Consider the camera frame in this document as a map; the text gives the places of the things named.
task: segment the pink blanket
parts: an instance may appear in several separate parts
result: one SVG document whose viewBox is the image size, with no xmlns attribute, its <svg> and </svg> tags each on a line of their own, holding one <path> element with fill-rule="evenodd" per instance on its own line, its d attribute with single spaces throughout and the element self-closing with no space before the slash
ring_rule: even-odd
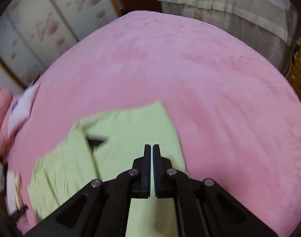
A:
<svg viewBox="0 0 301 237">
<path fill-rule="evenodd" d="M 188 175 L 210 177 L 280 237 L 301 220 L 301 103 L 261 55 L 209 24 L 136 11 L 92 33 L 39 80 L 8 162 L 27 185 L 36 158 L 79 119 L 162 100 Z"/>
</svg>

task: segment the garment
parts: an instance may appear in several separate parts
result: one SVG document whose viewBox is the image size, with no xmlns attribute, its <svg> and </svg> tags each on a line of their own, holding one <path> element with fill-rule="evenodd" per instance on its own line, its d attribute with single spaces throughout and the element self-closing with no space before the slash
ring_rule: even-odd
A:
<svg viewBox="0 0 301 237">
<path fill-rule="evenodd" d="M 91 149 L 87 139 L 105 140 Z M 145 144 L 159 144 L 162 156 L 185 172 L 178 135 L 163 104 L 114 110 L 76 123 L 68 137 L 35 164 L 28 192 L 37 218 L 43 219 L 92 179 L 107 181 L 132 167 Z M 127 236 L 177 236 L 172 199 L 132 199 Z"/>
</svg>

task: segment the metal screw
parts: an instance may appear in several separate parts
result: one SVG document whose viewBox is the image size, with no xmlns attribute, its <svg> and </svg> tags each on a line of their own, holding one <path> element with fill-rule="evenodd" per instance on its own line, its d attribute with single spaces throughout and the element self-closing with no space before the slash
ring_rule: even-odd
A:
<svg viewBox="0 0 301 237">
<path fill-rule="evenodd" d="M 204 180 L 204 184 L 206 186 L 213 186 L 214 185 L 214 181 L 212 179 L 208 178 L 208 179 Z"/>
<path fill-rule="evenodd" d="M 133 176 L 133 175 L 137 175 L 138 174 L 138 170 L 137 169 L 130 169 L 129 170 L 129 175 Z"/>
<path fill-rule="evenodd" d="M 177 173 L 177 170 L 175 170 L 174 168 L 170 168 L 167 170 L 168 175 L 175 175 L 176 173 Z"/>
<path fill-rule="evenodd" d="M 100 182 L 100 180 L 98 180 L 98 179 L 94 179 L 94 180 L 91 181 L 90 184 L 91 184 L 91 186 L 92 186 L 93 188 L 95 188 L 95 187 L 100 186 L 100 185 L 101 185 L 101 182 Z"/>
</svg>

